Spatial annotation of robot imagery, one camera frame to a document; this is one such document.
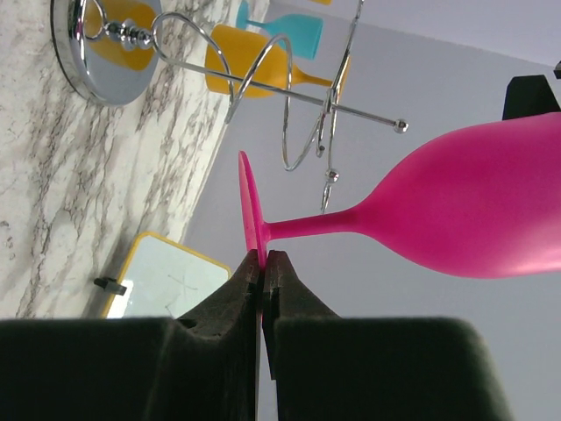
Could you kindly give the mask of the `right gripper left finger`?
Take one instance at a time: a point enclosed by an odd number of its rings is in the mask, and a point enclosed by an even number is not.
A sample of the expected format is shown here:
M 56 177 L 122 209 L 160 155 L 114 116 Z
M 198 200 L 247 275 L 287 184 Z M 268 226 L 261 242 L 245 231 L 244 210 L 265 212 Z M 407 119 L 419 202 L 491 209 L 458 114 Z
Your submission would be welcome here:
M 178 318 L 1 324 L 4 420 L 253 420 L 262 280 L 249 252 Z

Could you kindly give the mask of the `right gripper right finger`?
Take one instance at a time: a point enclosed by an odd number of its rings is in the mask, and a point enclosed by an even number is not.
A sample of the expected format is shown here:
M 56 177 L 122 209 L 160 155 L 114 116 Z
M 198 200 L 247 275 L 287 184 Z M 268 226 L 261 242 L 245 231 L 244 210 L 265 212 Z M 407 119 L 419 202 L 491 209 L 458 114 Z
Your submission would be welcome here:
M 509 420 L 483 338 L 458 318 L 342 318 L 272 251 L 262 327 L 281 420 Z

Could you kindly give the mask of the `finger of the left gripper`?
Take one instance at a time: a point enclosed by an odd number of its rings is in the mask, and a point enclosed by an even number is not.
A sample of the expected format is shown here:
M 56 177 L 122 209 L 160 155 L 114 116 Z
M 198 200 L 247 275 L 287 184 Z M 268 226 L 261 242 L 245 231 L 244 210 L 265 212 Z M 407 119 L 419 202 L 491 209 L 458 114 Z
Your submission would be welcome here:
M 514 77 L 508 84 L 502 119 L 526 118 L 560 112 L 560 105 L 545 75 Z

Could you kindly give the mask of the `pink wine glass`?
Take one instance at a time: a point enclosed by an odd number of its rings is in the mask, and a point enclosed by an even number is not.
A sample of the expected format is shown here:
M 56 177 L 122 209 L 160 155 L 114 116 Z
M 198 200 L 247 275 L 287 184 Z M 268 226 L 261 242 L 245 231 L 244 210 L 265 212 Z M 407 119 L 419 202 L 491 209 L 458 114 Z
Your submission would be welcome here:
M 399 162 L 347 210 L 267 223 L 252 168 L 238 156 L 245 242 L 266 262 L 275 239 L 353 232 L 420 266 L 468 278 L 560 268 L 560 116 L 446 133 Z

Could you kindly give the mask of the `blue wine glass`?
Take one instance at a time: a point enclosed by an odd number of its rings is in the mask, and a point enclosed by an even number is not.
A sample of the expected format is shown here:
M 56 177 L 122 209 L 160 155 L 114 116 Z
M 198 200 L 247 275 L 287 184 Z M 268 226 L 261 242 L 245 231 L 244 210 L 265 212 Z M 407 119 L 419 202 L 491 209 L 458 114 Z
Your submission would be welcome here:
M 250 19 L 249 4 L 242 1 L 238 7 L 236 27 L 246 30 L 248 26 L 260 28 L 270 37 L 284 34 L 292 47 L 293 55 L 314 60 L 323 36 L 323 19 L 315 16 L 291 13 L 269 22 Z

